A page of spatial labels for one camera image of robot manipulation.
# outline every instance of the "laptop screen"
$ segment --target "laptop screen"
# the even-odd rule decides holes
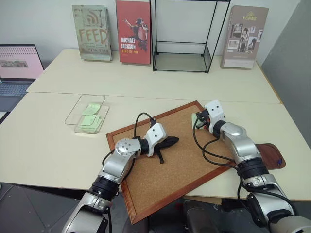
[[[35,45],[0,45],[0,79],[30,80],[43,72]]]

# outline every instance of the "green book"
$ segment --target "green book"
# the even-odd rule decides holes
[[[72,5],[81,59],[111,61],[108,10],[103,5]]]

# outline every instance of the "white robot part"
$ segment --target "white robot part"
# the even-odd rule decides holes
[[[162,142],[166,138],[167,133],[160,123],[156,123],[153,127],[151,127],[144,136],[144,139],[147,139],[149,145],[149,153],[147,156],[153,156],[155,145]]]
[[[213,133],[214,125],[220,120],[225,120],[222,106],[218,100],[213,100],[207,103],[204,107],[207,109],[210,119],[208,131]]]

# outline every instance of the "red book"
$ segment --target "red book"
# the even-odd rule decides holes
[[[150,5],[116,1],[120,62],[150,64]]]

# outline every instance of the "laptop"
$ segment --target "laptop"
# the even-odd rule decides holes
[[[34,44],[0,45],[0,112],[10,112],[43,72]]]

